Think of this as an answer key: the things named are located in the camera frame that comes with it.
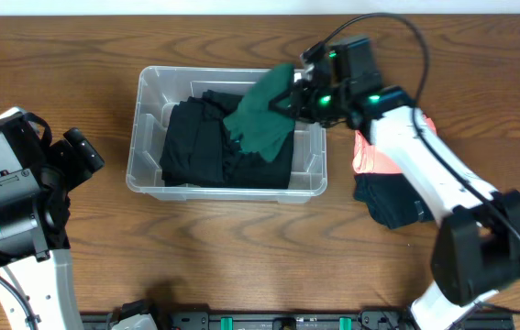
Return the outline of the clear plastic storage container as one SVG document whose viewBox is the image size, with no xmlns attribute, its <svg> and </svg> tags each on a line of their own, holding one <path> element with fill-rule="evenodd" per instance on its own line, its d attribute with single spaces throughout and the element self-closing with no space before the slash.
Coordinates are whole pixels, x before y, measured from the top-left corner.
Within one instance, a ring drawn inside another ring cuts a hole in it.
<svg viewBox="0 0 520 330">
<path fill-rule="evenodd" d="M 162 201 L 234 200 L 304 204 L 327 188 L 326 130 L 298 122 L 293 136 L 291 179 L 285 190 L 168 186 L 160 158 L 175 105 L 213 90 L 245 94 L 264 69 L 149 66 L 138 79 L 126 184 L 135 193 Z"/>
</svg>

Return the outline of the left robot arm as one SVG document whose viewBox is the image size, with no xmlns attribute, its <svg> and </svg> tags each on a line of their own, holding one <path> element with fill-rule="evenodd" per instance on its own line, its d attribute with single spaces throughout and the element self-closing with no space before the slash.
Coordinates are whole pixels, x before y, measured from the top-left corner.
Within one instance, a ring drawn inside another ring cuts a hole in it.
<svg viewBox="0 0 520 330">
<path fill-rule="evenodd" d="M 52 139 L 20 107 L 0 115 L 0 304 L 13 329 L 81 329 L 65 226 L 69 193 L 105 165 L 77 129 Z"/>
</svg>

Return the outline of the dark navy garment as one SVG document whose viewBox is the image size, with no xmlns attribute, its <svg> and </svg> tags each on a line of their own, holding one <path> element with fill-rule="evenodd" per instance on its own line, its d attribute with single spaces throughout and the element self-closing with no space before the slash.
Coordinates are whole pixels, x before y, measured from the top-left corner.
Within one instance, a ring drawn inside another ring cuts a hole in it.
<svg viewBox="0 0 520 330">
<path fill-rule="evenodd" d="M 403 174 L 354 176 L 353 198 L 367 205 L 371 218 L 389 229 L 434 221 L 427 204 Z"/>
</svg>

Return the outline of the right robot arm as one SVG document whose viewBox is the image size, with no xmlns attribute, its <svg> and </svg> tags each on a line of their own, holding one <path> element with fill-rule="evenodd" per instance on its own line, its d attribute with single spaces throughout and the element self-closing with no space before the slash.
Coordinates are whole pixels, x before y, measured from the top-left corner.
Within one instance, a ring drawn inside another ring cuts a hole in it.
<svg viewBox="0 0 520 330">
<path fill-rule="evenodd" d="M 409 307 L 416 329 L 453 329 L 520 280 L 520 192 L 499 192 L 470 170 L 427 124 L 401 87 L 318 70 L 289 83 L 271 110 L 319 123 L 344 119 L 389 157 L 439 226 L 433 282 Z"/>
</svg>

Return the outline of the dark green garment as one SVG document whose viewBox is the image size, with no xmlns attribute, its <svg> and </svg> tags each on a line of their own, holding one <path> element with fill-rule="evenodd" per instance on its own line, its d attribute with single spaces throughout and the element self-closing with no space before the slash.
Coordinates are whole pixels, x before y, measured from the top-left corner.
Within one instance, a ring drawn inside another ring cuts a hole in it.
<svg viewBox="0 0 520 330">
<path fill-rule="evenodd" d="M 259 153 L 273 162 L 284 140 L 294 129 L 292 118 L 269 108 L 269 102 L 284 93 L 293 83 L 294 66 L 283 63 L 263 74 L 245 93 L 237 110 L 223 119 L 230 138 L 244 153 Z"/>
</svg>

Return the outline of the pink garment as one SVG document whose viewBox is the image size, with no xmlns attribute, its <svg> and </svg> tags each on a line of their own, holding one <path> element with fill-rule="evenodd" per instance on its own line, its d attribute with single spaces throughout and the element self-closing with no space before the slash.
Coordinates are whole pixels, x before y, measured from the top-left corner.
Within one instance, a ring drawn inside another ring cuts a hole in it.
<svg viewBox="0 0 520 330">
<path fill-rule="evenodd" d="M 361 174 L 401 174 L 398 165 L 371 145 L 359 132 L 355 132 L 352 169 Z"/>
</svg>

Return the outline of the large black garment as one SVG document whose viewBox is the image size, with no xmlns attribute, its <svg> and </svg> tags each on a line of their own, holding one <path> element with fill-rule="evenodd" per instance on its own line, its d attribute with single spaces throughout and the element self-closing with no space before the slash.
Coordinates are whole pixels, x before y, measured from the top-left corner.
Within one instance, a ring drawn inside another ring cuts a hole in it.
<svg viewBox="0 0 520 330">
<path fill-rule="evenodd" d="M 223 119 L 237 110 L 241 95 L 207 90 L 171 110 L 160 157 L 167 186 L 287 189 L 293 165 L 293 131 L 285 133 L 272 161 L 244 152 Z"/>
</svg>

